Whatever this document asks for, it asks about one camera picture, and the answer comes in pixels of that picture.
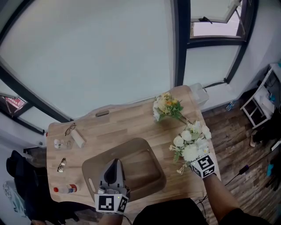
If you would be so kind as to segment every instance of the eyeglasses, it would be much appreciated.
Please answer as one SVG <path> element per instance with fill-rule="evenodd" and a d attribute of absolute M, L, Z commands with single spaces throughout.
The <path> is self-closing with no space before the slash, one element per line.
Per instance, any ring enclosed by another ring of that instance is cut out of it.
<path fill-rule="evenodd" d="M 71 131 L 71 130 L 74 130 L 75 127 L 76 127 L 76 124 L 75 124 L 75 123 L 71 124 L 70 127 L 67 128 L 67 130 L 66 130 L 66 132 L 65 132 L 65 135 L 69 135 L 69 134 L 70 134 L 70 131 Z"/>
<path fill-rule="evenodd" d="M 61 160 L 61 163 L 59 164 L 59 166 L 58 166 L 58 172 L 63 172 L 63 166 L 65 166 L 66 165 L 66 158 L 63 158 L 62 160 Z"/>

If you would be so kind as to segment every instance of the flower bouquet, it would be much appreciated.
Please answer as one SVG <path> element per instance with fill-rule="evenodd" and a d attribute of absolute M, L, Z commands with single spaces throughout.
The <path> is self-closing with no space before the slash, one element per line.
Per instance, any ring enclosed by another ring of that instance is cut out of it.
<path fill-rule="evenodd" d="M 175 137 L 173 145 L 169 147 L 174 151 L 174 162 L 183 157 L 183 166 L 177 170 L 179 174 L 184 172 L 184 168 L 191 162 L 209 154 L 208 139 L 211 139 L 211 132 L 206 125 L 201 125 L 200 121 L 191 122 L 182 114 L 183 107 L 180 101 L 173 98 L 169 92 L 158 96 L 153 104 L 153 113 L 157 121 L 165 116 L 176 118 L 186 124 L 181 134 Z"/>

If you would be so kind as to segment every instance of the white marker cube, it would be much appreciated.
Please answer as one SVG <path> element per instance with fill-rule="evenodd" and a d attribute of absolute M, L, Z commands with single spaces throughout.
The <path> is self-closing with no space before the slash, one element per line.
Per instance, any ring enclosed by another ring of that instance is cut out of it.
<path fill-rule="evenodd" d="M 122 194 L 95 194 L 96 211 L 108 214 L 124 214 L 129 198 Z"/>
<path fill-rule="evenodd" d="M 191 168 L 201 178 L 205 178 L 217 170 L 214 156 L 211 153 L 192 162 Z"/>

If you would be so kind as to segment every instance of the red sign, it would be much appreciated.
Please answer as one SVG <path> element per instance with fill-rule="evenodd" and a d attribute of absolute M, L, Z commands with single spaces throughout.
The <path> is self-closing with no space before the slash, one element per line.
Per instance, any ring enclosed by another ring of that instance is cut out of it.
<path fill-rule="evenodd" d="M 16 107 L 17 109 L 21 108 L 25 102 L 23 100 L 21 100 L 20 98 L 18 99 L 12 99 L 12 98 L 7 98 L 6 97 L 7 102 L 9 102 L 12 106 Z"/>

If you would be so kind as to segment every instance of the black pants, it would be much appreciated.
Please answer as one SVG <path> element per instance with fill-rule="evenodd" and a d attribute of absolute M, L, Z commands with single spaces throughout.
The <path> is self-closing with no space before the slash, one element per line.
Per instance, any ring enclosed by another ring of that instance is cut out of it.
<path fill-rule="evenodd" d="M 208 225 L 201 211 L 191 199 L 172 200 L 146 206 L 133 225 Z"/>
<path fill-rule="evenodd" d="M 279 110 L 276 109 L 271 119 L 265 123 L 264 128 L 258 131 L 253 136 L 253 141 L 260 142 L 260 141 L 268 141 L 268 140 L 280 138 L 281 137 L 281 129 L 279 128 L 280 125 L 281 125 L 281 114 L 279 113 Z"/>

